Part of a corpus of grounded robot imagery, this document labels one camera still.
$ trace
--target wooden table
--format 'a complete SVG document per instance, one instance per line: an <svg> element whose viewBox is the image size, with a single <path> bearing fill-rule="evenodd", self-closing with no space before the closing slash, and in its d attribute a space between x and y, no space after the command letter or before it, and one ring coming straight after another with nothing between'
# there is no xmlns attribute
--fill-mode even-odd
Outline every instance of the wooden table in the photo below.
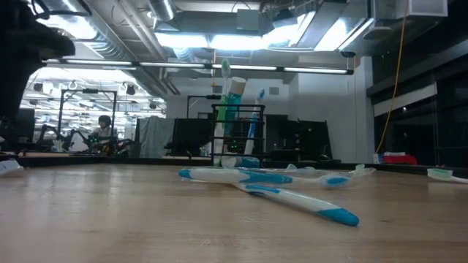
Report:
<svg viewBox="0 0 468 263"><path fill-rule="evenodd" d="M349 189L297 189L359 227L181 182L180 167L97 164L0 178L1 263L468 262L468 186L378 172Z"/></svg>

